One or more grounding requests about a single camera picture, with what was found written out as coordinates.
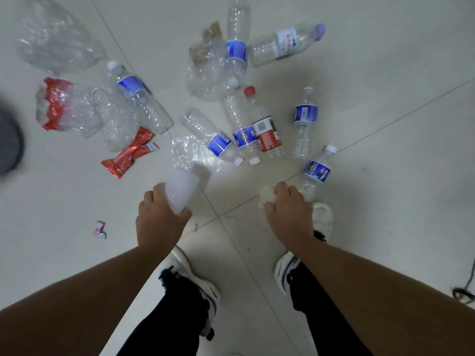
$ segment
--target black pants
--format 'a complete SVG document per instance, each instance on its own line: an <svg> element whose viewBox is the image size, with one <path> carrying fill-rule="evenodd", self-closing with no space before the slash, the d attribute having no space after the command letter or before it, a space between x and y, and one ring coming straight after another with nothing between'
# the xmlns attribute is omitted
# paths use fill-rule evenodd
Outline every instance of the black pants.
<svg viewBox="0 0 475 356"><path fill-rule="evenodd" d="M196 355L210 305L188 279L166 270L162 280L165 296L129 336L119 356ZM303 263L290 271L288 280L294 308L305 313L319 356L371 355Z"/></svg>

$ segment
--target forearm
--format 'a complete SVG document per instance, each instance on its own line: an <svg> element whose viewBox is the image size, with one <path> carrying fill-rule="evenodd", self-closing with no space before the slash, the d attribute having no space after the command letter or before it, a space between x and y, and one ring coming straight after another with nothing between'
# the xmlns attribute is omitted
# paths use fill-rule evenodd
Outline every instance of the forearm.
<svg viewBox="0 0 475 356"><path fill-rule="evenodd" d="M375 355L468 354L475 311L314 238L289 245Z"/></svg>
<svg viewBox="0 0 475 356"><path fill-rule="evenodd" d="M98 355L166 250L136 247L0 311L6 355Z"/></svg>

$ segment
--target person's arm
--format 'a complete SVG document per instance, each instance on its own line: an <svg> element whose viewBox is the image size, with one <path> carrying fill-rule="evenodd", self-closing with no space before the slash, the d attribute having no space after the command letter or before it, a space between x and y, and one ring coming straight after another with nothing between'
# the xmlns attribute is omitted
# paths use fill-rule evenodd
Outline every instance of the person's arm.
<svg viewBox="0 0 475 356"><path fill-rule="evenodd" d="M419 281L315 239L312 205L295 186L280 182L276 196L276 203L265 205L272 231L317 278L375 356L475 353L474 310Z"/></svg>
<svg viewBox="0 0 475 356"><path fill-rule="evenodd" d="M0 311L2 355L98 355L191 217L175 215L164 184L147 191L136 220L138 246Z"/></svg>

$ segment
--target white shoe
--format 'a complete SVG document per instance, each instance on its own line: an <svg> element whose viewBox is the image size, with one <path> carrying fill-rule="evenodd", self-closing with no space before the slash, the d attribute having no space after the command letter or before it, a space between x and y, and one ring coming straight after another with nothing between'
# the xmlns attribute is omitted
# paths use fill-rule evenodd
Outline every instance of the white shoe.
<svg viewBox="0 0 475 356"><path fill-rule="evenodd" d="M327 242L333 229L333 213L330 206L326 203L314 202L312 213L313 229L324 236L323 242ZM289 283L287 281L288 273L300 265L301 261L288 251L276 264L274 277L276 278L279 290L286 295L292 302L290 296Z"/></svg>
<svg viewBox="0 0 475 356"><path fill-rule="evenodd" d="M208 320L206 321L205 328L201 332L201 336L207 337L211 331L211 325L216 317L217 309L221 302L221 296L216 286L211 282L200 279L193 274L191 265L183 251L178 246L175 246L170 255L160 264L160 275L165 269L169 269L173 273L177 273L182 277L189 279L195 285L198 286L199 291L204 299L210 303L210 310L208 311Z"/></svg>

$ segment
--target water bottle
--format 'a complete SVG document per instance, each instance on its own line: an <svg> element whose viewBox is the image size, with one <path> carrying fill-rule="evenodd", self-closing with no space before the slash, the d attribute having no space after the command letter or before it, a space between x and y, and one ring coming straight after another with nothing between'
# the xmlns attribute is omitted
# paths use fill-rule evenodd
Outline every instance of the water bottle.
<svg viewBox="0 0 475 356"><path fill-rule="evenodd" d="M313 98L313 88L306 87L294 113L295 136L294 159L308 161L310 157L313 129L318 117L318 107Z"/></svg>
<svg viewBox="0 0 475 356"><path fill-rule="evenodd" d="M270 112L263 104L259 104L255 97L256 89L249 86L244 90L249 105L249 115L253 122L252 127L258 138L259 147L269 157L282 157L284 150L276 126Z"/></svg>
<svg viewBox="0 0 475 356"><path fill-rule="evenodd" d="M251 34L251 9L247 0L233 0L229 8L226 47L227 86L238 88L247 69L247 41Z"/></svg>
<svg viewBox="0 0 475 356"><path fill-rule="evenodd" d="M216 129L211 121L198 109L189 109L181 121L191 132L208 144L208 149L223 161L232 161L239 166L244 159L239 156L236 145Z"/></svg>
<svg viewBox="0 0 475 356"><path fill-rule="evenodd" d="M195 193L199 177L191 171L176 167L165 184L165 196L175 215L181 214Z"/></svg>
<svg viewBox="0 0 475 356"><path fill-rule="evenodd" d="M277 31L274 34L251 41L249 59L254 67L268 64L286 56L304 52L325 35L325 25L309 22Z"/></svg>
<svg viewBox="0 0 475 356"><path fill-rule="evenodd" d="M115 77L119 91L135 106L143 109L146 127L156 134L165 133L173 126L173 121L160 104L147 91L144 84L116 61L109 61L107 67Z"/></svg>
<svg viewBox="0 0 475 356"><path fill-rule="evenodd" d="M242 95L242 91L238 89L231 95L222 98L221 105L229 123L236 130L233 136L238 149L249 160L251 165L258 164L261 161L257 143L258 138L249 118L246 100L244 95Z"/></svg>
<svg viewBox="0 0 475 356"><path fill-rule="evenodd" d="M318 189L324 184L328 175L330 174L330 168L328 167L328 161L331 156L336 154L336 147L326 145L322 152L311 161L305 170L306 181L304 187L300 191L305 197L305 201L313 202L316 199Z"/></svg>

